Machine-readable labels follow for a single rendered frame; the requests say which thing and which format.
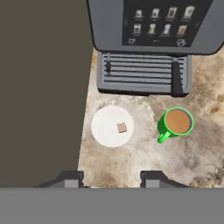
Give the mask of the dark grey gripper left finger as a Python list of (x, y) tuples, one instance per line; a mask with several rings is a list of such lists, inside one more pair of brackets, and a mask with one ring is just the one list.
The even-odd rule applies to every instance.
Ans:
[(83, 188), (83, 171), (63, 171), (57, 178), (46, 181), (38, 187)]

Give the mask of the dark olive fridge side panel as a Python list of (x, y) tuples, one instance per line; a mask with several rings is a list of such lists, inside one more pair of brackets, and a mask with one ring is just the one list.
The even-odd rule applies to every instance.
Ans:
[(0, 0), (0, 187), (77, 168), (92, 47), (85, 0)]

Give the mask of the green coffee mug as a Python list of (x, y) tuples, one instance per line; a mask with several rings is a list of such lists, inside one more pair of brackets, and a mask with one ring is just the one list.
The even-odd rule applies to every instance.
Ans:
[(185, 108), (169, 108), (157, 123), (157, 141), (162, 144), (168, 138), (188, 135), (194, 127), (192, 114)]

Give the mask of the grey coffee machine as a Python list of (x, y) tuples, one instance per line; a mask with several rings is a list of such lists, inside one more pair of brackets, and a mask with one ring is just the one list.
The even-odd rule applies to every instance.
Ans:
[(224, 0), (87, 0), (101, 93), (184, 97), (224, 44)]

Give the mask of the white saucer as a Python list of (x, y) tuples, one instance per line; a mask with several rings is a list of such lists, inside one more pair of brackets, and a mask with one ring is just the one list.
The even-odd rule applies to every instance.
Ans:
[[(127, 131), (119, 133), (118, 123), (125, 123)], [(134, 131), (134, 121), (130, 113), (118, 106), (107, 106), (99, 109), (91, 122), (94, 139), (101, 145), (115, 148), (126, 144)]]

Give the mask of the brown sugar cube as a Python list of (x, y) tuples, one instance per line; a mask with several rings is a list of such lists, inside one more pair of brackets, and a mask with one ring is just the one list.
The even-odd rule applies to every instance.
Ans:
[(117, 124), (117, 130), (119, 133), (123, 133), (127, 131), (127, 126), (124, 122)]

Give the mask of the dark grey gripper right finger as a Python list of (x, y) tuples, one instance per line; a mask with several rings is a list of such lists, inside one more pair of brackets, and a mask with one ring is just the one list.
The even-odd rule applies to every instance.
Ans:
[(170, 180), (162, 171), (141, 171), (141, 188), (163, 188), (163, 187), (180, 187), (186, 188), (186, 185), (177, 181)]

